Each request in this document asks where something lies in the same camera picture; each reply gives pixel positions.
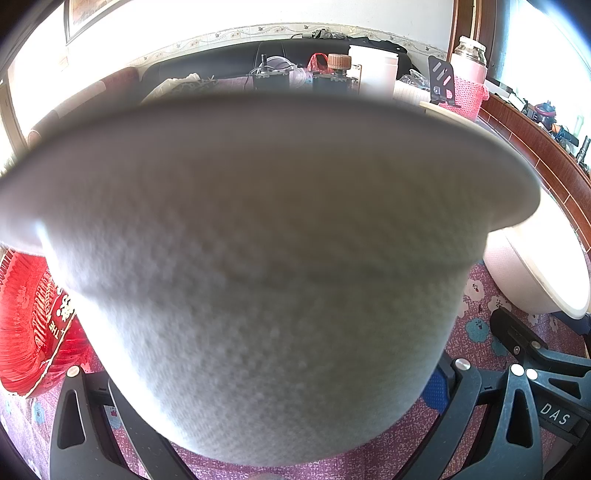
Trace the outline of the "white foam bowl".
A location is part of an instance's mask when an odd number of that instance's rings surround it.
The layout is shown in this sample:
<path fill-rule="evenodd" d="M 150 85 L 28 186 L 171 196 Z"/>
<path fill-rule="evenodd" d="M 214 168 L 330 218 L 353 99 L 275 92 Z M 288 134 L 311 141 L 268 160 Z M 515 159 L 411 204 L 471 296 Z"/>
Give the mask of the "white foam bowl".
<path fill-rule="evenodd" d="M 45 258 L 154 430 L 276 467 L 406 414 L 488 234 L 539 201 L 513 148 L 419 107 L 204 95 L 40 142 L 1 180 L 1 241 Z"/>
<path fill-rule="evenodd" d="M 590 305 L 586 254 L 565 212 L 544 187 L 533 215 L 488 235 L 484 263 L 498 289 L 528 314 L 580 320 Z"/>

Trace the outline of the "red scalloped plate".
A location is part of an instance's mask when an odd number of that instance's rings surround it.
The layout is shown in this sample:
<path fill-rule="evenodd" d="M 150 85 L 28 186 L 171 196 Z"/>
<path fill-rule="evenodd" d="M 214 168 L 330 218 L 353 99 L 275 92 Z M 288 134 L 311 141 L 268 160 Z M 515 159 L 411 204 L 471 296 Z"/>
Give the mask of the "red scalloped plate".
<path fill-rule="evenodd" d="M 1 386 L 30 398 L 88 361 L 91 346 L 44 258 L 8 249 L 1 260 Z"/>

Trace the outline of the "purple floral tablecloth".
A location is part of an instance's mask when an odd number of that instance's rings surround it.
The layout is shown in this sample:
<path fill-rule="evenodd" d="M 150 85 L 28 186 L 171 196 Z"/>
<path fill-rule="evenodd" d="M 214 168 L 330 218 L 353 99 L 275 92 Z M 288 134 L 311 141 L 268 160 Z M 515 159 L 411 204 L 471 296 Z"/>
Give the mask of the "purple floral tablecloth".
<path fill-rule="evenodd" d="M 16 288 L 17 294 L 9 303 L 24 316 L 31 315 L 35 300 L 41 301 L 42 311 L 47 313 L 56 296 L 46 263 L 38 257 L 22 258 L 8 269 L 2 283 Z M 514 308 L 498 290 L 484 264 L 478 263 L 469 274 L 460 315 L 446 347 L 448 354 L 489 370 L 503 370 L 513 363 L 513 357 L 490 330 L 491 314 L 499 307 Z M 50 437 L 58 397 L 57 388 L 28 399 L 7 391 L 1 393 L 1 424 L 26 466 L 41 479 L 49 476 Z M 184 449 L 177 452 L 200 479 L 249 479 L 263 474 L 284 479 L 391 479 L 436 420 L 435 405 L 436 397 L 429 393 L 396 425 L 370 443 L 308 464 L 263 469 L 224 464 Z"/>

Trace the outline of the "wooden sideboard cabinet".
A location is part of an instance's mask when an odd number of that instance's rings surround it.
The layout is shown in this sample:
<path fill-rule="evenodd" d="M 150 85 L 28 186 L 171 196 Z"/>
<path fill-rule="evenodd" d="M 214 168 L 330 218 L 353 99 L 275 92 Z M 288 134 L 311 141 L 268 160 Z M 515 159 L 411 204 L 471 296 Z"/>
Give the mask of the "wooden sideboard cabinet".
<path fill-rule="evenodd" d="M 479 117 L 537 170 L 590 255 L 590 179 L 583 169 L 543 127 L 498 96 L 481 104 Z"/>

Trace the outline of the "white tissue pack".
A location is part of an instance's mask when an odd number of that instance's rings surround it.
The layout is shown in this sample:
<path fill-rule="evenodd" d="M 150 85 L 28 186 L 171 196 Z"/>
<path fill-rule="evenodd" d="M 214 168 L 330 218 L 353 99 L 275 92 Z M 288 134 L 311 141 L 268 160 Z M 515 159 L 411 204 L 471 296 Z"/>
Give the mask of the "white tissue pack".
<path fill-rule="evenodd" d="M 412 105 L 420 105 L 422 102 L 429 103 L 431 101 L 431 93 L 429 90 L 423 90 L 402 80 L 397 80 L 394 84 L 393 98 Z"/>

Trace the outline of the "black phone stand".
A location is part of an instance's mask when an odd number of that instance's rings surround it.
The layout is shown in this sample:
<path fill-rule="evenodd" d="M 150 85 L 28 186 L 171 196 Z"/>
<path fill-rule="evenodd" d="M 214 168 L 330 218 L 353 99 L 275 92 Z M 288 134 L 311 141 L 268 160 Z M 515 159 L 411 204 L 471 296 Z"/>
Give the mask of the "black phone stand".
<path fill-rule="evenodd" d="M 430 102 L 460 108 L 456 102 L 455 73 L 453 66 L 436 56 L 428 57 Z"/>

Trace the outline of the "pink sleeved thermos bottle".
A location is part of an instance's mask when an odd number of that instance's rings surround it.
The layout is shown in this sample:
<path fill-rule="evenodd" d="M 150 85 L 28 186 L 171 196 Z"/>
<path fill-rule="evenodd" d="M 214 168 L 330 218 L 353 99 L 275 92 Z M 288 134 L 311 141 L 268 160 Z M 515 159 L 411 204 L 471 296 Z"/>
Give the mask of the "pink sleeved thermos bottle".
<path fill-rule="evenodd" d="M 454 69 L 455 104 L 441 102 L 440 106 L 469 120 L 476 121 L 482 103 L 489 99 L 485 86 L 488 73 L 486 47 L 480 42 L 461 36 L 451 56 Z"/>

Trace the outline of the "white plastic jar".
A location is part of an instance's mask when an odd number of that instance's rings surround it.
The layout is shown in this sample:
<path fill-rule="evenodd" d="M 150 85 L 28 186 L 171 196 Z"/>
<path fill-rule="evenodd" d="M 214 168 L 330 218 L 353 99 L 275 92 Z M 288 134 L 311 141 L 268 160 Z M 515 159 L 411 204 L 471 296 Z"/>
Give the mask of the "white plastic jar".
<path fill-rule="evenodd" d="M 360 66 L 360 94 L 392 100 L 397 80 L 399 55 L 365 46 L 349 47 L 353 65 Z"/>

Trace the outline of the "dark jar with cork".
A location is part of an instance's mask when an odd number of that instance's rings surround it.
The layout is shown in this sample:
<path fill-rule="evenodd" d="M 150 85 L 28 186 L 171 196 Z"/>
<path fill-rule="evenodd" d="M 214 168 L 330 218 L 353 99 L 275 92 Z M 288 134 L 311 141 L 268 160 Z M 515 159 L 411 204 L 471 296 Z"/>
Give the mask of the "dark jar with cork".
<path fill-rule="evenodd" d="M 328 65 L 331 72 L 312 73 L 312 90 L 322 95 L 351 95 L 359 92 L 359 81 L 349 76 L 353 59 L 346 54 L 331 53 Z"/>

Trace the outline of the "red plastic bag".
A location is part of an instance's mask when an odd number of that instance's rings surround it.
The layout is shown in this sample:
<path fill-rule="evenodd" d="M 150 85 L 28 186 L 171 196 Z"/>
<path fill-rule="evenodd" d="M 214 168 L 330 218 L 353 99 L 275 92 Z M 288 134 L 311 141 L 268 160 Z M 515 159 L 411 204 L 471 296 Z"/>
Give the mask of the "red plastic bag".
<path fill-rule="evenodd" d="M 311 73 L 325 74 L 331 72 L 328 65 L 328 55 L 322 52 L 312 54 L 308 59 L 307 69 Z"/>

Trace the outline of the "white cloth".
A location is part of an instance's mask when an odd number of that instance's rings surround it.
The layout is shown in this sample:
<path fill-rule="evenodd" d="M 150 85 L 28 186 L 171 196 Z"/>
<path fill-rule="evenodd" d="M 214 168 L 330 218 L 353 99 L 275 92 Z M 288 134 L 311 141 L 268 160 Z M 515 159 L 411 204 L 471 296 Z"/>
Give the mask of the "white cloth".
<path fill-rule="evenodd" d="M 142 103 L 157 99 L 169 92 L 174 88 L 181 86 L 186 83 L 194 83 L 200 81 L 200 77 L 197 73 L 190 73 L 184 78 L 168 78 L 154 87 L 142 100 Z"/>

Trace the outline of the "black leather sofa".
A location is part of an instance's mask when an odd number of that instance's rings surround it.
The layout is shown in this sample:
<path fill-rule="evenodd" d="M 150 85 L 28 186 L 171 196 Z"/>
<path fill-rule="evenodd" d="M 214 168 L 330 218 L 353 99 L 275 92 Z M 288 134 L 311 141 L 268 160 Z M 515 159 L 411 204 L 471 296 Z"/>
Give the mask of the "black leather sofa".
<path fill-rule="evenodd" d="M 356 95 L 370 75 L 394 82 L 416 67 L 407 50 L 367 37 L 284 39 L 239 43 L 157 62 L 140 77 L 142 94 L 158 87 L 221 90 L 311 90 L 322 95 Z"/>

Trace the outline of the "black round jar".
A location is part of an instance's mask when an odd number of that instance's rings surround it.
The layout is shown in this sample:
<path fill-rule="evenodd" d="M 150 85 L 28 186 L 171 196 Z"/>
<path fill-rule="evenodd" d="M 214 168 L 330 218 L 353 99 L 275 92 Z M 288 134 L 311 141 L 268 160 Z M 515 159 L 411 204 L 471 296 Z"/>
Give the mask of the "black round jar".
<path fill-rule="evenodd" d="M 281 56 L 260 55 L 259 66 L 252 72 L 256 91 L 284 91 L 290 88 L 290 72 L 294 63 Z"/>

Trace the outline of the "framed horse painting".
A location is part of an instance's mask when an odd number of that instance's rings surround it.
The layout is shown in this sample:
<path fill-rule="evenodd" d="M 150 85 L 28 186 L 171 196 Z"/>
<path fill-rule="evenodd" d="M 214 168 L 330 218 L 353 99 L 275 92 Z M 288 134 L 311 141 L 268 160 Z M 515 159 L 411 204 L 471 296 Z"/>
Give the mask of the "framed horse painting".
<path fill-rule="evenodd" d="M 103 17 L 128 0 L 65 0 L 63 25 L 66 44 L 70 44 Z"/>

